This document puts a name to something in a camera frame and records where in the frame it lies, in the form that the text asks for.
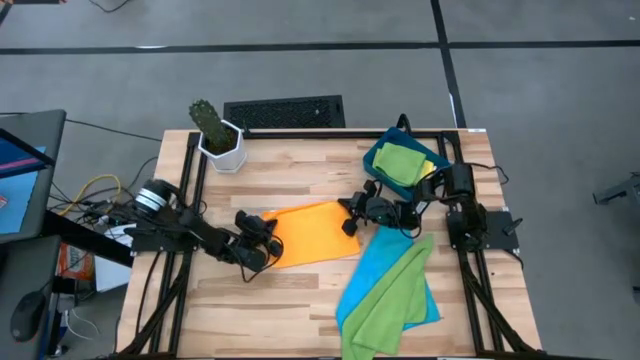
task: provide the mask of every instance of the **computer mouse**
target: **computer mouse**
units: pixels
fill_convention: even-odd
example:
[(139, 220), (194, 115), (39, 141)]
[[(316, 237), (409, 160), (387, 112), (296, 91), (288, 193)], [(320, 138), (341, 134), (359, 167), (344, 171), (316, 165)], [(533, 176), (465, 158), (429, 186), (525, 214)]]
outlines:
[(41, 291), (33, 291), (23, 296), (11, 315), (11, 336), (17, 342), (31, 340), (38, 332), (38, 325), (46, 298)]

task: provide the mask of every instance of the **blue towel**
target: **blue towel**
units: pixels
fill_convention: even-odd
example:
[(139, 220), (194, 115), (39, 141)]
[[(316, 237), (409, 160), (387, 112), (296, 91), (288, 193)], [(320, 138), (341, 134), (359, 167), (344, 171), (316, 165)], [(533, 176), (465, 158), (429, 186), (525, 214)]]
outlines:
[[(360, 301), (369, 293), (371, 288), (382, 278), (382, 276), (398, 261), (398, 259), (413, 245), (413, 240), (402, 235), (398, 229), (390, 229), (380, 226), (378, 232), (371, 240), (371, 244), (362, 255), (356, 271), (351, 277), (351, 281), (342, 294), (340, 304), (336, 310), (336, 320), (338, 328), (342, 333), (342, 325), (347, 316), (360, 304)], [(440, 313), (436, 302), (431, 295), (429, 285), (425, 288), (427, 295), (427, 318), (416, 324), (405, 324), (403, 330), (414, 326), (432, 323), (440, 320)]]

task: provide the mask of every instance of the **black floor stripe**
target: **black floor stripe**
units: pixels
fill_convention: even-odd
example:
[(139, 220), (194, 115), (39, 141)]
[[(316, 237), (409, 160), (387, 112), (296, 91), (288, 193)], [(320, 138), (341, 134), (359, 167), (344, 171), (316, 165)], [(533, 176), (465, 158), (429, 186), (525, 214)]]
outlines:
[(178, 46), (120, 46), (73, 48), (5, 48), (0, 55), (94, 55), (94, 54), (175, 54), (223, 52), (272, 52), (314, 50), (417, 50), (434, 49), (436, 42), (352, 42), (352, 43), (298, 43), (248, 45), (178, 45)]
[(449, 95), (451, 96), (451, 102), (453, 105), (455, 124), (458, 128), (466, 128), (467, 121), (464, 117), (464, 111), (462, 110), (462, 100), (460, 99), (458, 80), (456, 79), (456, 72), (453, 68), (451, 51), (448, 47), (449, 41), (447, 40), (447, 31), (444, 26), (444, 17), (442, 16), (440, 1), (431, 0), (431, 8), (433, 10), (433, 19), (436, 24), (436, 31), (438, 32), (438, 43), (440, 44), (442, 65), (444, 66), (444, 75), (447, 80), (447, 88), (449, 89)]
[(546, 49), (635, 47), (640, 40), (578, 40), (578, 41), (479, 41), (449, 43), (450, 49)]
[(4, 6), (2, 7), (2, 10), (0, 10), (0, 26), (2, 26), (2, 22), (7, 17), (7, 14), (9, 14), (9, 10), (11, 10), (11, 6), (12, 6), (11, 4), (4, 4)]

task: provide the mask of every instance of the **potted cactus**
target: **potted cactus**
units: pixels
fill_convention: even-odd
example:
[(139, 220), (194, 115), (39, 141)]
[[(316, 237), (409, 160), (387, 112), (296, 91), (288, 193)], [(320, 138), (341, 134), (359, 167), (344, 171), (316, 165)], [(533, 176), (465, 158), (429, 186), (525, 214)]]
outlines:
[(216, 109), (206, 100), (198, 100), (189, 107), (191, 120), (198, 126), (198, 148), (209, 158), (219, 173), (236, 173), (247, 160), (242, 130), (221, 120)]

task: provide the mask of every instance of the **gray carpet floor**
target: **gray carpet floor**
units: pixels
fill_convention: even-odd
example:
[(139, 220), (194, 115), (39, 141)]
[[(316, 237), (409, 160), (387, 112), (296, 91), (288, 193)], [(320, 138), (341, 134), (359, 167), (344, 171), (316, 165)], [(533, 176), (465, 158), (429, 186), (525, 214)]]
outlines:
[[(116, 0), (102, 0), (113, 7)], [(640, 3), (624, 0), (448, 0), (450, 41), (640, 39)], [(88, 1), (14, 6), (0, 47), (435, 41), (426, 0), (133, 0), (104, 14)], [(640, 170), (640, 48), (453, 50), (467, 125), (486, 128), (511, 177), (533, 310), (548, 351), (637, 359), (640, 225), (628, 201), (592, 192)], [(191, 128), (197, 98), (343, 96), (348, 127), (453, 127), (439, 50), (0, 56), (0, 110), (67, 110), (69, 118), (159, 137)], [(67, 124), (55, 182), (132, 180), (158, 144)], [(152, 168), (143, 172), (149, 177)], [(65, 359), (107, 354), (124, 289), (78, 313), (93, 342), (68, 336)]]

